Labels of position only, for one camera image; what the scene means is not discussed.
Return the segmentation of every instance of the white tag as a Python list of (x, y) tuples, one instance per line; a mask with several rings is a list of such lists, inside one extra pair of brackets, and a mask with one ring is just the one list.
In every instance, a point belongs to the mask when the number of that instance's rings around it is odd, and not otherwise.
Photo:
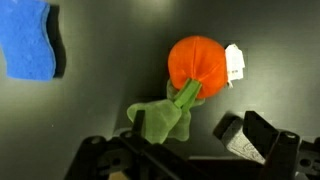
[(226, 49), (227, 71), (229, 86), (231, 81), (243, 79), (243, 68), (245, 67), (242, 51), (237, 45), (231, 44)]

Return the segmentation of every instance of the sponge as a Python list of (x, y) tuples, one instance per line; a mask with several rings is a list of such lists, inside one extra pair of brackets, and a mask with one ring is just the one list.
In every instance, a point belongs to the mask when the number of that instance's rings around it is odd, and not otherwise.
[(7, 76), (49, 81), (55, 56), (47, 35), (50, 5), (40, 0), (0, 0), (0, 47)]

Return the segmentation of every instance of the dark gray surface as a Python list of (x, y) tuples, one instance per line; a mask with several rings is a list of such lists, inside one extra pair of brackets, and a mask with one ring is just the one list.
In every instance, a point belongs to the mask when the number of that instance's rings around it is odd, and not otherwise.
[(212, 137), (226, 111), (255, 110), (305, 139), (320, 135), (320, 1), (49, 2), (60, 6), (64, 76), (9, 79), (0, 54), (1, 179), (63, 179), (85, 137), (110, 138), (127, 105), (165, 95), (169, 49), (193, 34), (236, 42), (245, 79), (194, 109), (190, 140), (168, 147), (183, 157), (229, 155)]

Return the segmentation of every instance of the green felt leaves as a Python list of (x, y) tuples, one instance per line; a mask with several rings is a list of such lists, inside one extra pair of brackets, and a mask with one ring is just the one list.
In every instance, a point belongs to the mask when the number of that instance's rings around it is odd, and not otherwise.
[(127, 115), (134, 121), (138, 110), (145, 111), (142, 135), (150, 143), (163, 143), (167, 137), (186, 141), (189, 138), (190, 108), (204, 103), (204, 99), (195, 99), (200, 88), (201, 84), (198, 81), (188, 79), (184, 87), (178, 91), (169, 80), (168, 99), (133, 104), (128, 108)]

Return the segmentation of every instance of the orange plush toy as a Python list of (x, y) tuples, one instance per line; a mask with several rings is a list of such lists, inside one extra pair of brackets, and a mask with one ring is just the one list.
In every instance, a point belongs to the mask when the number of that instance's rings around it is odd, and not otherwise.
[(168, 60), (170, 80), (167, 99), (131, 105), (131, 121), (138, 110), (145, 111), (143, 136), (151, 143), (163, 143), (169, 136), (180, 141), (189, 138), (190, 108), (204, 103), (226, 85), (224, 48), (212, 39), (191, 36), (179, 41)]

